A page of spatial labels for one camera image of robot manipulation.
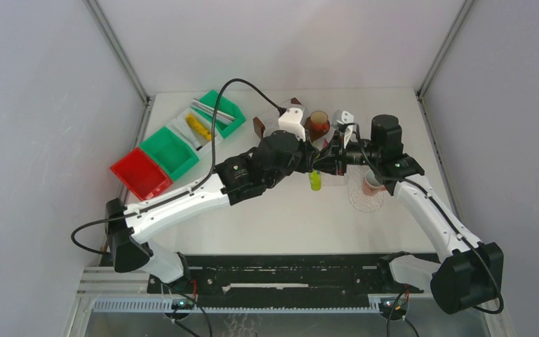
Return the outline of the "green toothpaste tube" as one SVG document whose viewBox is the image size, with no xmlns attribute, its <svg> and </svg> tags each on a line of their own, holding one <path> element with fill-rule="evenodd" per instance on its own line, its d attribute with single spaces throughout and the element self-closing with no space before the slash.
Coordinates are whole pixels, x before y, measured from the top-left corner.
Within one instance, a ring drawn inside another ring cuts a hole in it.
<svg viewBox="0 0 539 337">
<path fill-rule="evenodd" d="M 313 191 L 319 191 L 321 189 L 321 172 L 313 170 L 309 173 L 310 187 Z"/>
</svg>

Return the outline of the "brown ceramic cup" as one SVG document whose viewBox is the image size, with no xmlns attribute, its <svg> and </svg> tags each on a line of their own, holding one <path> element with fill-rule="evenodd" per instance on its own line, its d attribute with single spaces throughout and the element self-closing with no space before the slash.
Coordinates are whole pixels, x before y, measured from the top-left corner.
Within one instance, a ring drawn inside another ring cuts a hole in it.
<svg viewBox="0 0 539 337">
<path fill-rule="evenodd" d="M 314 111 L 310 117 L 314 122 L 325 121 L 326 119 L 329 121 L 327 113 L 321 110 Z"/>
</svg>

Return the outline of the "pink printed white mug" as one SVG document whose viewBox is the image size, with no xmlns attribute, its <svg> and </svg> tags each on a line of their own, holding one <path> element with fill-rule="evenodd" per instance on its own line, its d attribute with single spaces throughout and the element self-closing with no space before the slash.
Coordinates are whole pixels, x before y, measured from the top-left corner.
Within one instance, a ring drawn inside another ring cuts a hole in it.
<svg viewBox="0 0 539 337">
<path fill-rule="evenodd" d="M 364 195 L 372 197 L 385 191 L 385 186 L 377 180 L 374 172 L 369 169 L 362 177 L 361 191 Z"/>
</svg>

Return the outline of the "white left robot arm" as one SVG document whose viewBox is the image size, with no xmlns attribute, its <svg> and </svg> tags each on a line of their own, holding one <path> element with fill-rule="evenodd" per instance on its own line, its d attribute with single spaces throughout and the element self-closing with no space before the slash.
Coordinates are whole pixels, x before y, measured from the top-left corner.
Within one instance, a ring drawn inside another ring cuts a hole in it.
<svg viewBox="0 0 539 337">
<path fill-rule="evenodd" d="M 154 236 L 200 213 L 259 197 L 294 172 L 308 173 L 319 154 L 310 141 L 275 131 L 189 185 L 122 206 L 123 212 L 107 224 L 114 271 L 141 270 L 176 293 L 186 291 L 192 281 L 186 258 L 154 242 Z"/>
</svg>

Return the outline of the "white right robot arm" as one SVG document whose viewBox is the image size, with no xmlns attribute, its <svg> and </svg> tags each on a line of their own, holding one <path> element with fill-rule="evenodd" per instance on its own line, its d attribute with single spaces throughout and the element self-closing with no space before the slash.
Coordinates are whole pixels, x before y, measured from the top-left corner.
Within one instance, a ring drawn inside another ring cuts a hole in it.
<svg viewBox="0 0 539 337">
<path fill-rule="evenodd" d="M 437 263 L 406 252 L 385 256 L 378 285 L 395 292 L 404 284 L 429 292 L 452 315 L 475 309 L 499 315 L 505 309 L 501 292 L 504 255 L 495 243 L 483 243 L 442 204 L 421 165 L 404 152 L 397 117 L 372 119 L 371 137 L 361 137 L 353 118 L 333 123 L 334 134 L 314 162 L 314 168 L 342 175 L 349 165 L 367 166 L 378 182 L 414 217 L 435 248 Z"/>
</svg>

